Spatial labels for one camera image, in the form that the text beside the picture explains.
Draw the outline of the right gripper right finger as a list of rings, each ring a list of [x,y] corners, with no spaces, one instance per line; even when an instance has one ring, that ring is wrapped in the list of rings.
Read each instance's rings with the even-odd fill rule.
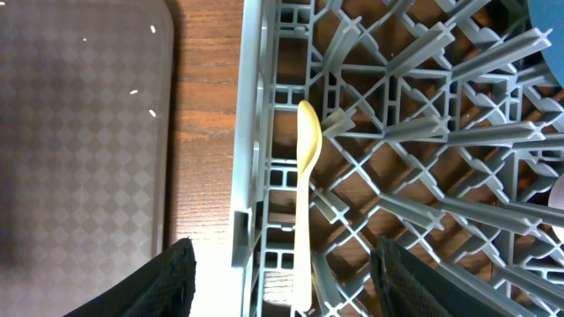
[[[385,317],[491,317],[500,314],[394,240],[378,240],[370,254],[370,275]]]

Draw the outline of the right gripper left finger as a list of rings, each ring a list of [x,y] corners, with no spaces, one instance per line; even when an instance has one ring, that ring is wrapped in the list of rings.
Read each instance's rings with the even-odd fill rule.
[[[100,296],[69,312],[77,317],[189,317],[196,292],[192,241],[183,238]]]

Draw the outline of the yellow plastic spoon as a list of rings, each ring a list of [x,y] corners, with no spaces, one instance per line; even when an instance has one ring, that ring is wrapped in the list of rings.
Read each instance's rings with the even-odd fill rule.
[[[309,181],[321,154],[323,133],[313,106],[302,100],[297,111],[297,186],[293,259],[293,309],[306,312],[312,306],[309,236]]]

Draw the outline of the dark blue plate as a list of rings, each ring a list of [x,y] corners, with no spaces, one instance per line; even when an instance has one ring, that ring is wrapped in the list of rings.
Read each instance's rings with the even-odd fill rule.
[[[563,0],[528,0],[531,25],[548,31],[549,48],[542,50],[549,70],[563,86]]]

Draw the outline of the pink cup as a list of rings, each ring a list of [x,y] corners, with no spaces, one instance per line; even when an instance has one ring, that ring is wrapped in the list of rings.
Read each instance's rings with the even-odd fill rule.
[[[564,175],[561,175],[552,187],[547,205],[551,208],[563,210]],[[560,242],[564,241],[563,225],[554,225],[553,231]]]

